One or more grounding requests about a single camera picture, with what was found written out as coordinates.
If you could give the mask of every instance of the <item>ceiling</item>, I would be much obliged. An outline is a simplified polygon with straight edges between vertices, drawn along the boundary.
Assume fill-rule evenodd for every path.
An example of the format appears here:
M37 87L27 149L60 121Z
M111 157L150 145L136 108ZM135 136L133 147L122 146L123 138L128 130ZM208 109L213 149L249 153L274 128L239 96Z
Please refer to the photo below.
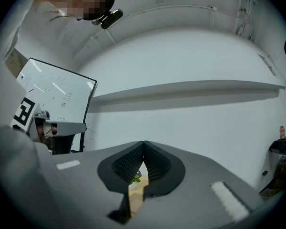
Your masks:
M41 40L59 41L79 64L129 37L161 28L202 26L253 39L259 0L116 0L124 16L107 30L90 21L55 17L50 4L31 9L24 28Z

